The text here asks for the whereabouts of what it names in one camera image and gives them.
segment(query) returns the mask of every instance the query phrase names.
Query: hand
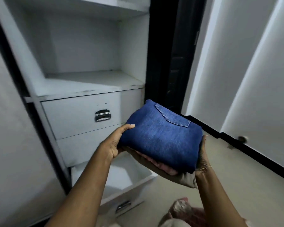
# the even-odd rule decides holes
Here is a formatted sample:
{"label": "hand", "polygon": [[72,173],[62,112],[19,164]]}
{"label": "hand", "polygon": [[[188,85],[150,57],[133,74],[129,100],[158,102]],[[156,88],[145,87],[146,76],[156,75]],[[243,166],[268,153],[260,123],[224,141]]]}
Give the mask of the hand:
{"label": "hand", "polygon": [[203,135],[202,142],[199,150],[199,158],[197,161],[197,168],[196,168],[196,176],[202,172],[202,168],[206,168],[210,166],[206,151],[205,151],[205,141],[206,141],[207,135]]}
{"label": "hand", "polygon": [[117,129],[113,133],[111,133],[104,141],[102,141],[98,147],[98,149],[102,149],[107,151],[112,158],[117,157],[117,155],[122,152],[122,149],[117,149],[117,145],[122,134],[128,130],[134,128],[135,124],[125,124]]}

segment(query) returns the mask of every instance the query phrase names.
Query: pocket stitching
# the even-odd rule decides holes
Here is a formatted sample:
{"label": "pocket stitching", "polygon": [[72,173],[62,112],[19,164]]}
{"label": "pocket stitching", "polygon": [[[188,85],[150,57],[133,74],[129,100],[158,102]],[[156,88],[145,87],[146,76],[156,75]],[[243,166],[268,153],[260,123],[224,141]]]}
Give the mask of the pocket stitching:
{"label": "pocket stitching", "polygon": [[158,109],[158,111],[163,115],[163,117],[168,121],[168,122],[171,122],[172,124],[175,124],[175,125],[178,125],[178,126],[184,126],[184,127],[188,127],[189,126],[189,124],[190,124],[190,122],[191,121],[189,121],[188,120],[188,123],[186,123],[186,124],[183,124],[183,123],[178,123],[178,122],[174,122],[174,121],[171,121],[170,119],[168,119],[167,117],[166,117],[166,114],[162,111],[162,110],[160,110],[160,108],[158,107],[158,103],[156,103],[155,104],[155,107]]}

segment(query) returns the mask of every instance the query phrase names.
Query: blue denim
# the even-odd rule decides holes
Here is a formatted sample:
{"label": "blue denim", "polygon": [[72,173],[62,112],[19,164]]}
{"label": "blue denim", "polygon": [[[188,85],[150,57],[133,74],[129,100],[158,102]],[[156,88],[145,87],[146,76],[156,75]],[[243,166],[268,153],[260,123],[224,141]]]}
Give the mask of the blue denim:
{"label": "blue denim", "polygon": [[179,172],[193,173],[202,140],[200,126],[152,100],[133,113],[119,144],[129,146]]}

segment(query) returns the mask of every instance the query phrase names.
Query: cabinet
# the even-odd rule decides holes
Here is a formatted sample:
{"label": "cabinet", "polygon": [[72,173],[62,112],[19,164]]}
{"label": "cabinet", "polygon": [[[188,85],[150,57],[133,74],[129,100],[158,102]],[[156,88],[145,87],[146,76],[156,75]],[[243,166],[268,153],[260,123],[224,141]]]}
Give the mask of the cabinet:
{"label": "cabinet", "polygon": [[[0,0],[0,23],[61,168],[71,168],[72,184],[98,144],[142,106],[149,5]],[[114,214],[142,202],[157,176],[128,155],[114,161],[109,175],[101,207]]]}

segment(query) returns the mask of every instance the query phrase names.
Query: open drawer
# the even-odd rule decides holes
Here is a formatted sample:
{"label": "open drawer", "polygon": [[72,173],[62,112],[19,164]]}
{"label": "open drawer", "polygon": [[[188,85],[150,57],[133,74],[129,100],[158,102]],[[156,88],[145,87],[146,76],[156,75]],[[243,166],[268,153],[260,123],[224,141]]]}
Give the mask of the open drawer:
{"label": "open drawer", "polygon": [[[87,162],[71,168],[72,185],[76,183]],[[158,175],[139,164],[127,152],[116,157],[109,169],[100,214],[120,215],[144,201],[144,192]]]}

